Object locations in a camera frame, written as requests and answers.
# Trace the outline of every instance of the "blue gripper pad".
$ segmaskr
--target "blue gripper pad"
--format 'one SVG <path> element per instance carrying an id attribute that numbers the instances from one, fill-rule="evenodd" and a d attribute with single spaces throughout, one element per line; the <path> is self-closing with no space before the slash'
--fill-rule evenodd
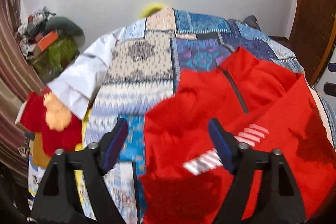
<path id="1" fill-rule="evenodd" d="M 121 118 L 113 130 L 110 133 L 106 133 L 100 140 L 100 169 L 103 174 L 111 170 L 117 162 L 127 134 L 127 120 Z"/>
<path id="2" fill-rule="evenodd" d="M 222 128 L 216 118 L 209 121 L 208 131 L 223 167 L 233 175 L 235 173 L 233 161 L 238 155 L 237 140 Z"/>

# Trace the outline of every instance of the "satin curtain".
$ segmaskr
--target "satin curtain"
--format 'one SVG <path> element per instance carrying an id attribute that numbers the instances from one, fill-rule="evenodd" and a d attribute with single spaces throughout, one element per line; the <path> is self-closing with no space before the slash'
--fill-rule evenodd
<path id="1" fill-rule="evenodd" d="M 27 187 L 28 160 L 17 149 L 24 133 L 14 122 L 28 93 L 39 93 L 43 84 L 19 49 L 14 33 L 20 25 L 20 0 L 0 0 L 0 161 Z"/>

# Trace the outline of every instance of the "wooden door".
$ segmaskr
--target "wooden door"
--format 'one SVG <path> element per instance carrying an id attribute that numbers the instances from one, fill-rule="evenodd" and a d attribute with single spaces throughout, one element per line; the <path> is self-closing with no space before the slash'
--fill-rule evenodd
<path id="1" fill-rule="evenodd" d="M 336 0 L 298 0 L 289 43 L 310 84 L 323 72 L 333 47 L 335 12 Z"/>

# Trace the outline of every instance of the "jacket zipper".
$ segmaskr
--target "jacket zipper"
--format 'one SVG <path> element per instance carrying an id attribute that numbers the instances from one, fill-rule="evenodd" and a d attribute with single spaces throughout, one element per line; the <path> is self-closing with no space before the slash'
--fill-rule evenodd
<path id="1" fill-rule="evenodd" d="M 246 103 L 245 103 L 245 101 L 244 101 L 244 99 L 243 99 L 240 91 L 238 90 L 238 87 L 237 87 L 236 83 L 233 81 L 231 75 L 226 70 L 223 70 L 223 69 L 220 69 L 220 70 L 223 72 L 223 74 L 225 75 L 225 77 L 229 81 L 230 85 L 232 86 L 232 88 L 233 88 L 233 90 L 234 90 L 234 92 L 235 92 L 235 94 L 236 94 L 236 96 L 237 96 L 237 98 L 239 100 L 239 103 L 240 103 L 241 108 L 243 109 L 244 113 L 245 114 L 249 113 L 247 105 L 246 105 Z"/>

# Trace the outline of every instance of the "patterned blanket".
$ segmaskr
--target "patterned blanket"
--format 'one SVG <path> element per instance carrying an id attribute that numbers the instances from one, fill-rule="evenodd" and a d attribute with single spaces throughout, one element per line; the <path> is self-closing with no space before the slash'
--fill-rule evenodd
<path id="1" fill-rule="evenodd" d="M 105 82 L 94 101 L 84 136 L 84 147 L 99 141 L 104 133 L 112 130 L 119 117 L 124 117 L 129 122 L 129 136 L 120 153 L 120 161 L 133 162 L 136 175 L 144 174 L 145 112 L 174 94 L 182 69 L 212 70 L 239 46 L 259 59 L 270 60 L 293 72 L 304 73 L 292 51 L 238 20 L 165 7 L 128 26 L 126 35 L 118 41 L 113 51 Z M 316 103 L 321 105 L 319 109 L 322 120 L 325 117 L 327 132 L 335 143 L 335 112 L 316 93 L 315 98 Z M 115 177 L 113 170 L 105 176 L 111 193 L 116 187 L 112 177 Z M 127 201 L 117 204 L 127 223 L 135 223 L 135 215 L 138 216 L 137 221 L 140 221 L 146 210 L 142 186 L 136 177 L 133 183 L 136 190 L 134 193 L 123 193 L 130 195 L 129 199 L 124 200 L 130 201 L 137 195 L 138 206 L 127 207 Z M 84 212 L 94 218 L 83 181 L 80 188 Z"/>

